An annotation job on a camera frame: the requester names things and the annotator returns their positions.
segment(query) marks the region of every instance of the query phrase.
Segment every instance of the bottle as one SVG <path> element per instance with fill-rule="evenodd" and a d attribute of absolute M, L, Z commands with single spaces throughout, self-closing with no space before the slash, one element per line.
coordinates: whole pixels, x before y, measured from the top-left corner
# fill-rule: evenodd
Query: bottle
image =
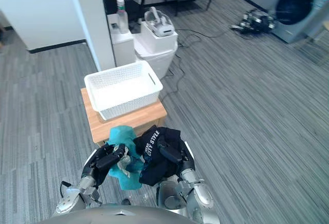
<path fill-rule="evenodd" d="M 118 26 L 121 34 L 129 32 L 128 28 L 128 14 L 124 9 L 124 0 L 117 0 L 118 6 Z"/>

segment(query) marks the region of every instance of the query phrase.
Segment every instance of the clothing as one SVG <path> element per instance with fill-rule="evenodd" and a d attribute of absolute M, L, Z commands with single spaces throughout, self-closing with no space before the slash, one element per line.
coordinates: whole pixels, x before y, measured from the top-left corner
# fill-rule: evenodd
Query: clothing
<path fill-rule="evenodd" d="M 163 177 L 170 177 L 177 172 L 177 164 L 166 159 L 158 149 L 158 141 L 165 142 L 180 151 L 180 131 L 153 125 L 141 137 L 135 138 L 136 152 L 142 155 L 145 163 L 140 173 L 139 182 L 154 186 Z"/>
<path fill-rule="evenodd" d="M 141 188 L 138 182 L 140 170 L 143 168 L 143 162 L 140 155 L 136 153 L 136 146 L 133 143 L 136 138 L 134 130 L 130 126 L 117 126 L 111 128 L 108 144 L 119 145 L 123 143 L 125 148 L 124 156 L 121 160 L 109 170 L 109 175 L 119 180 L 122 190 L 136 190 Z"/>

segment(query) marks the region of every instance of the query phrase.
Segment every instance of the gray carpet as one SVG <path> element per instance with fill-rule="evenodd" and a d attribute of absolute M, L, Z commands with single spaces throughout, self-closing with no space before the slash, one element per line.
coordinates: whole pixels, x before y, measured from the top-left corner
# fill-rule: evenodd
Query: gray carpet
<path fill-rule="evenodd" d="M 166 125 L 181 130 L 195 153 L 221 223 L 329 223 L 329 65 L 321 62 L 328 44 L 296 50 L 274 35 L 243 39 L 227 28 L 248 3 L 213 0 L 205 12 L 206 4 L 183 4 L 173 23 L 221 36 L 178 50 L 186 75 L 163 103 Z M 185 45 L 198 40 L 190 36 Z M 29 54 L 13 31 L 5 44 L 0 223 L 32 223 L 52 215 L 60 181 L 77 183 L 96 148 L 80 95 L 83 77 L 96 68 L 83 44 Z M 161 97 L 176 90 L 178 64 L 175 58 L 162 80 Z M 154 188 L 123 192 L 113 178 L 100 194 L 103 202 L 129 197 L 155 206 Z"/>

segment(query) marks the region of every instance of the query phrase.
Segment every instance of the white bin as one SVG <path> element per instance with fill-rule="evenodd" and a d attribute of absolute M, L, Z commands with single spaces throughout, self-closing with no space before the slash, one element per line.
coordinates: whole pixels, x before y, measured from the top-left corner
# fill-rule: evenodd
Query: white bin
<path fill-rule="evenodd" d="M 178 48 L 177 42 L 174 44 L 174 48 L 171 50 L 167 50 L 161 53 L 150 53 L 146 48 L 140 43 L 139 35 L 133 34 L 134 37 L 134 45 L 135 45 L 135 53 L 138 60 L 144 60 L 149 63 L 149 65 L 154 70 L 155 74 L 159 79 L 162 79 L 175 56 L 175 52 Z"/>
<path fill-rule="evenodd" d="M 104 120 L 156 102 L 163 88 L 146 61 L 89 74 L 84 82 L 93 110 Z"/>
<path fill-rule="evenodd" d="M 140 24 L 140 34 L 138 36 L 139 43 L 150 53 L 158 54 L 172 50 L 177 42 L 178 34 L 174 31 L 172 35 L 163 37 L 156 36 L 148 27 L 145 21 Z"/>

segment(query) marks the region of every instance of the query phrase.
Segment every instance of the teal cloth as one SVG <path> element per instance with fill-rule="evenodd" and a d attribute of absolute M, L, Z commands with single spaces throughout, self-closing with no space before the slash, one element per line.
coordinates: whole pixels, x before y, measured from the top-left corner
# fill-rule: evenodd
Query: teal cloth
<path fill-rule="evenodd" d="M 116 126 L 111 128 L 108 144 L 119 145 L 123 143 L 129 149 L 129 156 L 131 163 L 126 167 L 126 170 L 130 172 L 128 177 L 117 165 L 109 170 L 109 175 L 116 177 L 119 180 L 122 190 L 136 190 L 141 188 L 142 184 L 139 183 L 140 171 L 143 168 L 143 162 L 140 160 L 140 156 L 136 153 L 136 145 L 134 144 L 134 138 L 136 138 L 135 132 L 130 126 Z"/>

